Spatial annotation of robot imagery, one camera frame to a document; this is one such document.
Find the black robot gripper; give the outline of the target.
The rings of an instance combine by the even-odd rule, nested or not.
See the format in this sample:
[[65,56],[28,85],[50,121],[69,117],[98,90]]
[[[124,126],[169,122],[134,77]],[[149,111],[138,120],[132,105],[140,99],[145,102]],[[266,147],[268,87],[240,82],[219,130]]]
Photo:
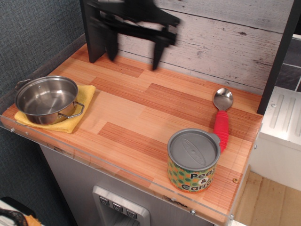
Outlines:
[[180,19],[161,10],[152,0],[92,0],[90,5],[102,14],[95,23],[106,31],[105,48],[111,61],[119,50],[119,34],[155,43],[153,70],[158,68],[164,49],[176,43]]

